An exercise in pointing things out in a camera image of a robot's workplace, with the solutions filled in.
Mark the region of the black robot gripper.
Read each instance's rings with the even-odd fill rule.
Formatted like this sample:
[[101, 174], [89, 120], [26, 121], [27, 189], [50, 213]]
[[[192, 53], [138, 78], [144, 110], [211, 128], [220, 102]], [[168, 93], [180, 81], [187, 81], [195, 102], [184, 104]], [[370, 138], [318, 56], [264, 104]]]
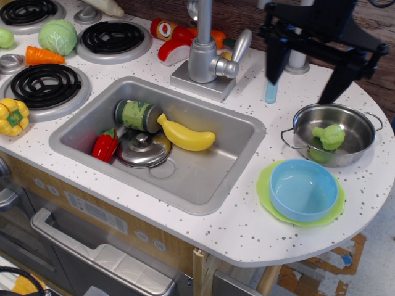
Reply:
[[357, 1], [314, 1], [312, 6], [267, 3], [259, 34], [267, 44], [269, 82], [277, 83], [292, 50], [336, 66], [319, 104], [334, 103], [354, 80], [370, 79], [389, 47], [356, 24], [352, 16], [356, 5]]

